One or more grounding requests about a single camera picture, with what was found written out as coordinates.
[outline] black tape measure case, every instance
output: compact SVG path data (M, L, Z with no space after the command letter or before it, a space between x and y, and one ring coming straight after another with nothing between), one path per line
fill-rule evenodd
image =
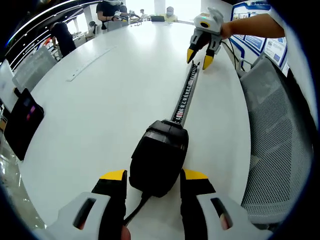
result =
M169 120L155 121L132 155L131 186L158 198L166 195L183 167L188 143L188 132L180 124Z

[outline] measuring tape blade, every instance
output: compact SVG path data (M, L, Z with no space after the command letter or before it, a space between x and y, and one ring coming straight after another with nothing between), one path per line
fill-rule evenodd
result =
M199 75L199 65L200 62L198 64L195 64L194 61L192 61L192 65L185 80L180 98L171 117L171 121L177 124L181 124L182 127L185 124L187 113L191 104L191 99L196 88Z

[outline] floor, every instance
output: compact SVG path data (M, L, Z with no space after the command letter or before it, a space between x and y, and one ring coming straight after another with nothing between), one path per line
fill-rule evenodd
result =
M44 229L46 225L39 217L25 189L19 172L18 161L20 160L11 150L3 134L0 133L1 183L6 189L11 205L31 230Z

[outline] display board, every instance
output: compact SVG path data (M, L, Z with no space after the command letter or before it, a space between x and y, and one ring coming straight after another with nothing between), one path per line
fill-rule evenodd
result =
M257 2L257 1L245 1L238 4L235 4L231 12L231 20L251 18L259 14L266 14L271 9L271 6L266 2ZM254 62L252 56L259 56L262 52L265 52L275 64L280 68L284 66L287 53L287 41L286 38L264 38L258 36L250 35L234 35L231 38L234 39L236 47L242 52L241 56L246 59L246 52L248 53L249 62Z
M268 55L279 67L285 57L287 40L285 37L268 38L264 47L264 53Z

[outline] office chair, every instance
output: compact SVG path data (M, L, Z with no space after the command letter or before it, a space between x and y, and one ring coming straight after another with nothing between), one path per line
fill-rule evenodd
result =
M251 131L250 169L241 205L253 224L282 222L311 168L308 123L285 81L265 56L240 78Z

